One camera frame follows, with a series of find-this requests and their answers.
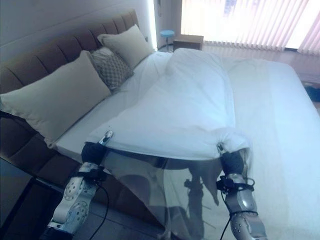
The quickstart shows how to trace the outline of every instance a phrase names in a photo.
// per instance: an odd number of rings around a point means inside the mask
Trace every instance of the side table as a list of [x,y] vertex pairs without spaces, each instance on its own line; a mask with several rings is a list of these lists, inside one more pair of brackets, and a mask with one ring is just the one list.
[[174,38],[173,51],[179,48],[202,50],[204,36],[179,35]]

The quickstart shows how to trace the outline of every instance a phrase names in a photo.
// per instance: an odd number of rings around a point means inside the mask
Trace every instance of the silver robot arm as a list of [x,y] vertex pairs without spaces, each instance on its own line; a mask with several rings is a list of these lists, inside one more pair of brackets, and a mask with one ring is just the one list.
[[225,196],[230,213],[230,225],[237,240],[268,240],[265,226],[257,213],[252,196],[253,185],[247,184],[242,173],[244,162],[238,151],[229,153],[222,143],[217,145],[225,176],[217,181],[217,189]]
[[99,142],[85,144],[81,153],[83,164],[66,185],[63,198],[40,240],[71,240],[83,225],[89,214],[90,202],[98,189],[97,183],[107,176],[100,163],[112,135],[112,131],[107,131]]

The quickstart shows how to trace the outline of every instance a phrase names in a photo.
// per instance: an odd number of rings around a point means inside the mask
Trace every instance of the patterned pillow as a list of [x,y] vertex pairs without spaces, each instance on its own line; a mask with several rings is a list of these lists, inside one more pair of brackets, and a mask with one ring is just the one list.
[[112,92],[134,74],[119,56],[106,47],[92,52],[91,56],[100,78]]

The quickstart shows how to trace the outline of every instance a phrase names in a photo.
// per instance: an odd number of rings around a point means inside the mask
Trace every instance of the electrical cord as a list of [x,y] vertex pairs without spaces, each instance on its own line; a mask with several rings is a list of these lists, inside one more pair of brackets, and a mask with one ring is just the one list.
[[224,227],[224,229],[223,229],[223,232],[222,232],[222,234],[221,234],[220,240],[222,240],[222,238],[223,238],[224,235],[225,235],[225,231],[226,231],[226,229],[227,229],[227,227],[228,227],[228,225],[229,225],[229,223],[230,223],[230,219],[231,219],[231,217],[229,217],[229,220],[228,220],[228,222],[226,223],[226,225],[225,225],[225,227]]
[[108,192],[107,190],[100,184],[97,184],[98,185],[98,190],[99,189],[102,189],[105,193],[105,196],[106,196],[106,210],[105,210],[105,214],[104,214],[104,217],[103,217],[103,220],[102,222],[100,223],[100,225],[98,226],[98,228],[95,230],[95,232],[92,234],[92,236],[89,238],[89,240],[92,240],[93,237],[96,235],[96,233],[99,231],[99,229],[102,227],[102,225],[104,224],[104,222],[106,221],[106,218],[107,218],[107,214],[108,214],[108,210],[109,210],[109,195],[108,195]]
[[[224,196],[223,196],[223,194],[222,194],[222,191],[220,191],[220,193],[221,193],[221,197],[222,197],[222,200],[223,200],[224,204],[227,205],[226,200],[224,199]],[[226,231],[226,229],[227,229],[227,227],[228,227],[228,225],[229,225],[229,223],[230,223],[230,220],[231,220],[231,217],[229,217],[229,220],[228,220],[228,222],[226,223],[226,225],[225,225],[225,227],[224,227],[224,229],[223,229],[223,232],[222,232],[222,234],[221,234],[220,240],[222,240],[222,238],[224,237],[225,231]]]

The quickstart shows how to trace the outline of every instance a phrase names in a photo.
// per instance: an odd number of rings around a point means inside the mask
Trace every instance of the wall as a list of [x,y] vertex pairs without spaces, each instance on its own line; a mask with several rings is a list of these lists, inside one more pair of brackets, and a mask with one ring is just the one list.
[[135,9],[141,32],[151,39],[148,0],[0,0],[0,60],[129,8]]
[[[153,2],[156,40],[160,48],[166,44],[166,39],[160,35],[161,30],[174,30],[176,36],[180,34],[182,0],[154,0]],[[173,40],[173,37],[169,38],[169,44]]]

